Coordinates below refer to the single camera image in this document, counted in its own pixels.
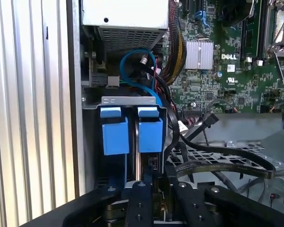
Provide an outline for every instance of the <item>metal grille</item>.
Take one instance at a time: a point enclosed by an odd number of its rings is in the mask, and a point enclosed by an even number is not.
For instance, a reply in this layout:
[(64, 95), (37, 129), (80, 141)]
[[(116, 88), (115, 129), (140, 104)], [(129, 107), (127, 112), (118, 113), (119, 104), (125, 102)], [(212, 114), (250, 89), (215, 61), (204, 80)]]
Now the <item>metal grille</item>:
[[(246, 158), (242, 158), (239, 156), (232, 156), (232, 155), (223, 155), (223, 154), (217, 154), (217, 153), (208, 153), (205, 151), (198, 151), (192, 148), (187, 147), (188, 149), (188, 155), (192, 159), (202, 160), (206, 161), (208, 163), (214, 164), (214, 163), (229, 163), (229, 164), (243, 164), (247, 166), (252, 167), (258, 167), (261, 168), (258, 164), (249, 161)], [(273, 158), (270, 158), (263, 154), (265, 151), (260, 144), (246, 144), (243, 147), (240, 147), (240, 149), (255, 153), (256, 155), (263, 157), (267, 159), (269, 162), (271, 162), (277, 169), (278, 168), (284, 168), (284, 163), (275, 160)], [(174, 166), (178, 166), (183, 163), (183, 158), (181, 155), (181, 151), (174, 150), (172, 151), (169, 159), (169, 162), (171, 162)]]
[(130, 30), (100, 28), (107, 52), (131, 50), (135, 48), (153, 48), (163, 37), (165, 31)]

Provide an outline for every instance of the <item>silver heatsink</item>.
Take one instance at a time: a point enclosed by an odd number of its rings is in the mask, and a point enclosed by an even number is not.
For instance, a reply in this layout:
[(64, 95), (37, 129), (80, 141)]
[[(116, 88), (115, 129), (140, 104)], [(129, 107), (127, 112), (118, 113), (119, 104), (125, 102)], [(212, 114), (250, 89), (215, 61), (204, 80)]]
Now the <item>silver heatsink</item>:
[(168, 29), (168, 14), (169, 0), (82, 0), (82, 23), (98, 28), (107, 52), (151, 49)]
[(185, 69), (211, 70), (213, 69), (213, 42), (207, 40), (187, 41), (187, 57)]

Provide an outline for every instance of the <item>blue connector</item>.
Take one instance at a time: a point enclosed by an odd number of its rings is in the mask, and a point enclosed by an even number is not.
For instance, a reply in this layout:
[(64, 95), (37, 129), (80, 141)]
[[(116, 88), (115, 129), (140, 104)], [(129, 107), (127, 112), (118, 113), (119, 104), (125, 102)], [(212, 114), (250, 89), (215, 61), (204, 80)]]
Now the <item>blue connector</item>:
[(163, 120), (157, 107), (138, 107), (139, 152), (161, 152), (163, 145)]
[(129, 153), (128, 119), (120, 107), (101, 107), (104, 155)]
[(205, 27), (209, 28), (209, 24), (206, 22), (206, 12), (205, 11), (199, 11), (195, 13), (195, 19), (201, 20)]

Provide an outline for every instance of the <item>cable connector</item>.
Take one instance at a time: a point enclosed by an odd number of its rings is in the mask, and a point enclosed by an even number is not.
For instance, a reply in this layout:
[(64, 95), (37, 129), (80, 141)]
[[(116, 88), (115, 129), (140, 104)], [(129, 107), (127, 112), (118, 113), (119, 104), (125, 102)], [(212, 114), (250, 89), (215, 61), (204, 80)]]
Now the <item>cable connector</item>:
[(219, 118), (216, 117), (213, 113), (208, 116), (208, 118), (203, 122), (207, 126), (207, 128), (210, 128), (213, 124), (216, 124), (216, 122), (219, 121)]
[(203, 130), (205, 130), (206, 128), (210, 128), (213, 124), (216, 124), (218, 120), (219, 118), (217, 118), (216, 115), (212, 113), (206, 118), (203, 124), (199, 128), (197, 128), (193, 133), (187, 136), (186, 139), (188, 141), (191, 141), (193, 138), (199, 135)]

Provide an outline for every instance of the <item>ribbed metal panel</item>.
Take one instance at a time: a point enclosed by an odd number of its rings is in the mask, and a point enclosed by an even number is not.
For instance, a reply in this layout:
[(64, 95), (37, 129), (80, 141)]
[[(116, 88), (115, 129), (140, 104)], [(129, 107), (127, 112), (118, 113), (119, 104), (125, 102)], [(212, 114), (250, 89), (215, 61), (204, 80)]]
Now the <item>ribbed metal panel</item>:
[(75, 197), (66, 2), (0, 0), (0, 227)]
[(187, 41), (187, 57), (185, 69), (213, 69), (213, 42), (206, 40)]

